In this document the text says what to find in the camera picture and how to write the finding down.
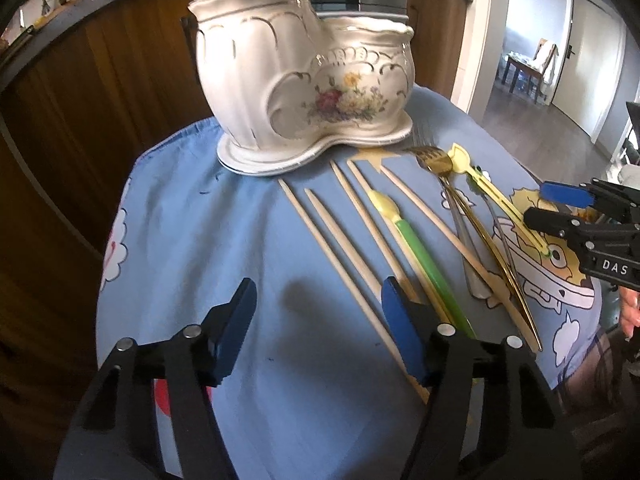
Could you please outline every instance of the cartoon eye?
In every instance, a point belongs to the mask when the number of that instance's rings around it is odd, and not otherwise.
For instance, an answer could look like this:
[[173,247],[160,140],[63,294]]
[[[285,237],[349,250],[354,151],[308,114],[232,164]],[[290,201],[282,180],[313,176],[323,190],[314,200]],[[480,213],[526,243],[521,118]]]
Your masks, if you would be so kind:
[[551,263],[553,266],[558,269],[564,269],[566,267],[566,258],[564,257],[562,248],[555,244],[550,244],[549,251],[551,252]]

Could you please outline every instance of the human hand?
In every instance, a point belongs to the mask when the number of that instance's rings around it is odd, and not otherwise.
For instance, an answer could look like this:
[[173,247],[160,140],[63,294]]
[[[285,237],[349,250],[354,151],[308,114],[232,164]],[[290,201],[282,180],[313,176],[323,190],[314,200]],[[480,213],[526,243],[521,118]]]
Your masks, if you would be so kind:
[[620,286],[620,326],[622,332],[628,337],[633,337],[634,327],[640,326],[640,310],[638,310],[638,298],[640,292]]

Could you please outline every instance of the wooden chopstick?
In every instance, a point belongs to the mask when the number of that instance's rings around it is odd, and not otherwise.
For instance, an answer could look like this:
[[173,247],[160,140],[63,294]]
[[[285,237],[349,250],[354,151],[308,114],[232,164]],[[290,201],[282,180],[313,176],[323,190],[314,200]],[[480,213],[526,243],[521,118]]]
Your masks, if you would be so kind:
[[407,278],[404,270],[398,262],[398,259],[393,254],[391,247],[389,247],[389,244],[386,243],[386,240],[383,237],[382,233],[379,231],[378,226],[373,221],[373,218],[371,218],[369,212],[358,198],[358,195],[356,194],[353,187],[351,187],[351,184],[344,176],[344,173],[340,170],[338,165],[333,160],[331,161],[331,167],[334,170],[335,176],[338,178],[338,182],[340,182],[340,185],[347,193],[349,200],[351,200],[351,203],[356,208],[356,211],[360,215],[360,218],[362,218],[364,225],[367,226],[369,233],[371,233],[371,236],[375,240],[376,245],[382,252],[382,255],[385,257],[386,262],[389,264],[389,267],[391,267],[391,272],[396,277],[396,280],[398,280],[398,283],[402,287],[402,290],[404,290],[404,293],[407,295],[409,300],[413,301],[414,303],[420,303],[420,297],[415,291],[414,286]]
[[315,238],[316,242],[318,242],[318,244],[320,245],[322,252],[329,259],[332,266],[334,266],[334,269],[340,276],[344,285],[346,285],[346,287],[349,289],[349,292],[353,296],[353,299],[356,300],[356,303],[360,307],[361,311],[367,317],[367,319],[371,323],[373,329],[376,331],[380,339],[382,339],[382,342],[385,344],[386,349],[389,350],[389,353],[391,354],[393,359],[396,361],[396,363],[404,373],[404,376],[407,378],[411,386],[414,387],[415,391],[418,393],[420,398],[426,404],[429,400],[429,392],[427,391],[426,388],[423,388],[422,386],[420,386],[420,384],[418,384],[418,381],[416,381],[414,377],[411,377],[406,372],[406,369],[404,368],[404,363],[402,362],[402,357],[400,355],[398,347],[396,346],[396,343],[394,343],[394,340],[391,338],[391,336],[386,331],[385,327],[382,325],[382,323],[378,319],[378,316],[374,312],[373,308],[370,306],[369,303],[367,303],[366,298],[362,295],[362,293],[358,289],[355,282],[351,279],[351,276],[349,275],[349,273],[344,269],[344,267],[340,263],[340,260],[338,259],[338,257],[332,251],[327,241],[322,236],[322,233],[313,223],[312,219],[306,213],[306,211],[304,210],[304,208],[302,207],[302,205],[300,204],[296,196],[289,189],[289,186],[287,186],[287,184],[282,179],[279,179],[278,183],[280,184],[280,187],[284,191],[284,194],[286,195],[286,197],[291,202],[291,205],[294,207],[294,209],[296,210],[296,212],[298,213],[302,221],[305,223],[306,227],[311,232],[311,235],[313,236],[313,238]]
[[506,284],[503,280],[500,279],[499,276],[495,276],[489,274],[489,272],[482,266],[480,261],[462,244],[462,242],[458,239],[458,237],[453,234],[451,229],[440,220],[439,216],[436,215],[421,199],[418,197],[402,180],[400,180],[397,176],[395,176],[390,170],[381,166],[380,170],[384,173],[391,182],[393,182],[396,187],[402,191],[411,202],[413,202],[420,211],[422,211],[435,225],[436,227],[449,239],[449,241],[455,246],[455,248],[462,254],[462,256],[471,264],[474,270],[478,273],[478,275],[484,280],[484,282],[489,286],[489,288],[495,294],[495,297],[500,300],[500,302],[507,309],[507,313],[511,317],[511,320],[516,325],[516,327],[520,330],[520,333],[526,339],[527,344],[531,348],[533,352],[538,351],[538,342],[536,340],[535,334],[531,331],[531,328],[525,322],[524,318],[520,314],[520,312],[516,309],[516,307],[511,303],[511,293],[507,288]]
[[381,303],[382,302],[382,285],[375,277],[369,266],[360,256],[360,253],[353,246],[351,241],[347,238],[347,235],[344,234],[344,231],[340,228],[338,223],[334,220],[334,217],[331,216],[322,202],[318,200],[318,197],[315,196],[314,192],[310,189],[305,189],[306,195],[309,197],[309,201],[311,205],[318,212],[318,215],[329,229],[329,232],[334,236],[334,238],[338,241],[338,245],[342,248],[342,250],[347,254],[348,259],[351,260],[351,263],[354,265],[356,270],[362,276],[362,279],[367,284],[367,286],[373,292],[373,295],[376,299]]
[[[360,173],[360,170],[355,165],[355,163],[352,160],[347,160],[347,166],[351,170],[351,173],[353,173],[353,175],[356,177],[356,180],[358,181],[360,186],[362,186],[362,189],[365,191],[365,193],[369,195],[369,191],[372,190],[372,187],[366,181],[362,173]],[[436,314],[438,314],[438,317],[443,323],[451,323],[449,317],[447,316],[446,308],[445,308],[444,302],[442,301],[442,298],[436,291],[436,288],[433,285],[433,283],[431,283],[431,280],[427,275],[427,273],[424,272],[424,269],[422,268],[418,259],[415,257],[414,252],[411,250],[409,245],[404,241],[404,238],[402,238],[402,235],[398,232],[398,229],[393,224],[393,222],[391,222],[390,220],[384,217],[382,217],[382,219],[385,222],[385,225],[389,230],[389,232],[391,233],[392,237],[398,244],[398,247],[400,247],[402,254],[404,254],[404,257],[409,262],[409,265],[413,269],[415,275],[418,277],[418,281],[422,286],[422,290],[424,290],[424,293],[427,295],[427,298],[429,298],[429,301],[431,302],[434,310],[436,311]]]

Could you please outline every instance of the door frame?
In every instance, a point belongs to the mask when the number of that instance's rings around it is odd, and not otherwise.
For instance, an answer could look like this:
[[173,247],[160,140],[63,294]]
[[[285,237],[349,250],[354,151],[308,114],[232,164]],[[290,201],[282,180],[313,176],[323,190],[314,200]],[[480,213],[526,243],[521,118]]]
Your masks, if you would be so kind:
[[[636,98],[634,99],[635,103],[640,103],[640,82],[638,82],[638,90],[636,90]],[[625,129],[622,131],[622,135],[618,139],[618,143],[616,144],[616,149],[611,154],[610,162],[615,162],[618,159],[618,155],[620,154],[620,150],[622,149],[622,143],[625,142],[628,134],[631,132],[631,117],[626,120]]]
[[[626,25],[622,20],[620,15],[613,9],[613,7],[607,5],[602,0],[589,0],[596,7],[601,8],[606,12],[609,16],[614,18],[617,22],[620,23],[620,36],[618,38],[618,52],[616,53],[616,68],[615,68],[615,85],[614,90],[611,93],[610,99],[608,100],[606,106],[602,110],[598,121],[593,129],[593,133],[589,135],[591,139],[591,143],[595,144],[598,136],[600,135],[600,131],[602,130],[602,126],[604,121],[607,119],[607,115],[609,115],[609,111],[611,110],[611,105],[613,103],[613,97],[616,95],[616,90],[618,89],[618,85],[620,84],[620,73],[622,72],[622,62],[625,57],[625,45],[626,45]],[[566,59],[566,51],[569,47],[569,36],[571,35],[571,24],[572,24],[572,16],[574,12],[574,0],[566,0],[566,10],[564,12],[564,29],[562,31],[562,41],[558,45],[558,54],[560,62],[560,69],[558,70],[557,75],[554,77],[553,88],[552,91],[549,92],[549,97],[547,98],[545,104],[549,105],[553,102],[554,97],[556,97],[556,90],[558,89],[558,83],[560,82],[560,78],[562,77],[562,69],[564,68],[564,60]]]

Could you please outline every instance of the yellow star print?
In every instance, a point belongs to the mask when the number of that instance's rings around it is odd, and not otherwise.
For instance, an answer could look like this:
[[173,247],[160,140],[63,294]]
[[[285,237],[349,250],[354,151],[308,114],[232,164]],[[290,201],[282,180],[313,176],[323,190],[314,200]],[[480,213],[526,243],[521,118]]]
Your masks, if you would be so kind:
[[390,152],[385,148],[361,148],[358,150],[358,153],[351,157],[351,160],[368,160],[375,170],[380,173],[382,160],[393,156],[400,156],[400,154]]

